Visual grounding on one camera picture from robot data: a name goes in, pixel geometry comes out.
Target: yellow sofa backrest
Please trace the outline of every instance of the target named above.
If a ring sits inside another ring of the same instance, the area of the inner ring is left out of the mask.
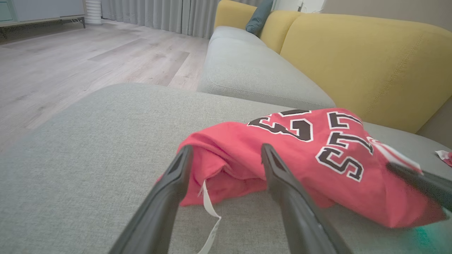
[[[251,16],[253,16],[255,10],[255,6],[221,0],[218,2],[213,28],[228,26],[245,30],[245,26],[251,19]]]
[[[262,29],[260,39],[267,47],[279,54],[290,26],[300,15],[302,13],[289,10],[271,12]]]
[[[407,132],[418,131],[452,95],[452,33],[432,25],[302,14],[280,55],[338,107]]]

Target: red jersey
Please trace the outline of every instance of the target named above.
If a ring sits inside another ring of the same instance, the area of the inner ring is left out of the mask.
[[[188,192],[181,205],[202,204],[204,180],[213,203],[267,187],[261,146],[271,144],[316,204],[341,204],[387,227],[444,220],[441,206],[386,169],[397,162],[419,166],[370,137],[346,109],[289,110],[248,124],[225,122],[191,134]]]

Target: gray fabric upholstery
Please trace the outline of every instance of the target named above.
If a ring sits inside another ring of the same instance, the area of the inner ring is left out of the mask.
[[[418,130],[417,134],[435,140],[452,149],[452,96]]]
[[[0,155],[0,252],[107,253],[190,133],[287,109],[145,84],[94,92]],[[432,154],[444,146],[366,128],[452,179]],[[288,253],[279,208],[266,192],[214,207],[223,219],[211,253]],[[449,253],[451,220],[390,230],[340,206],[325,213],[356,254]],[[202,206],[180,207],[169,253],[196,253],[214,223]]]
[[[273,50],[230,38],[209,45],[198,91],[291,108],[335,107],[319,86]]]
[[[265,45],[265,43],[261,39],[259,39],[259,37],[243,29],[234,27],[219,26],[215,28],[215,31],[213,32],[212,37],[210,38],[209,45],[210,43],[213,42],[213,40],[217,38],[237,39],[244,42],[249,42],[256,45],[267,47],[267,45]]]

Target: wooden floor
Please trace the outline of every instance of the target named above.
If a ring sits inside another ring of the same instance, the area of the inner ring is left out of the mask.
[[[0,152],[103,87],[142,82],[195,90],[207,39],[116,21],[0,45]]]

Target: dark teal pillow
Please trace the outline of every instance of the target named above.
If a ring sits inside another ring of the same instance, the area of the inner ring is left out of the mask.
[[[256,11],[254,11],[253,16],[246,24],[245,30],[247,32],[257,34],[265,25],[270,12],[272,11],[273,0],[263,0],[259,4]]]

